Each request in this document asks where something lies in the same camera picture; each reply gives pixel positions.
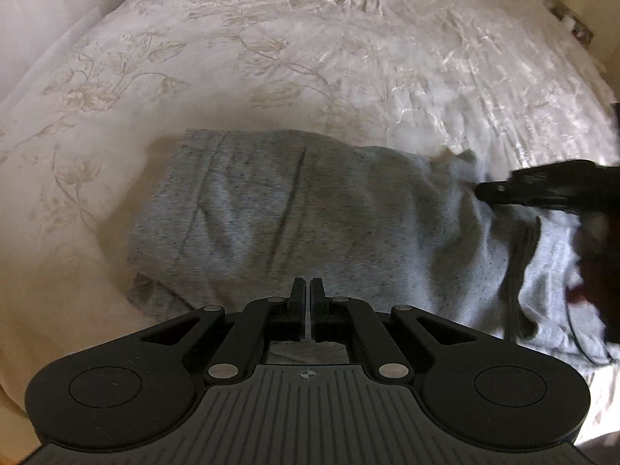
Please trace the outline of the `grey pants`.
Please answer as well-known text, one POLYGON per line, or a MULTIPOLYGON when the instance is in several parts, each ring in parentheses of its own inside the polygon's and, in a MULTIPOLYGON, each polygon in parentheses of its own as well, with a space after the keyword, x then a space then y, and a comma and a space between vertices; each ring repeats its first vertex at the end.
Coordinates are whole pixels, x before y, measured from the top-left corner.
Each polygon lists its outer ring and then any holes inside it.
POLYGON ((578 370, 617 358, 591 305, 569 308, 577 222, 493 208, 472 152, 430 160, 318 133, 193 130, 128 235, 129 299, 158 321, 238 312, 321 278, 379 312, 413 305, 578 370))

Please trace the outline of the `white floral bedspread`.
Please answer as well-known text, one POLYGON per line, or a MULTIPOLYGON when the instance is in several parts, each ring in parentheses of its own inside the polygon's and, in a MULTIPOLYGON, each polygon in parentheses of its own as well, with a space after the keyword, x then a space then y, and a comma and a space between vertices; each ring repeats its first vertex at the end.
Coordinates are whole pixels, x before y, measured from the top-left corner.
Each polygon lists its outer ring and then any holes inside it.
POLYGON ((613 93, 538 0, 126 0, 1 104, 1 396, 99 338, 155 143, 296 128, 472 150, 495 172, 618 157, 613 93))

